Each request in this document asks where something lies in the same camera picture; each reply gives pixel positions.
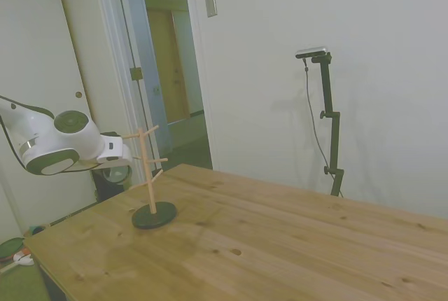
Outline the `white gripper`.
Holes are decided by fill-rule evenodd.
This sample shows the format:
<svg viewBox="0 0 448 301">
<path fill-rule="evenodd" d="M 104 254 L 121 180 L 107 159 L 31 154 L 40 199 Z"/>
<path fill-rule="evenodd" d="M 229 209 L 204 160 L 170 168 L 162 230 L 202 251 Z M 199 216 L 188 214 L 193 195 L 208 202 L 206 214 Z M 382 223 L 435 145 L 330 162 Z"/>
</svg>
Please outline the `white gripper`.
<svg viewBox="0 0 448 301">
<path fill-rule="evenodd" d="M 105 141 L 104 148 L 89 160 L 79 160 L 76 169 L 106 169 L 130 166 L 133 162 L 130 149 L 122 141 Z"/>
</svg>

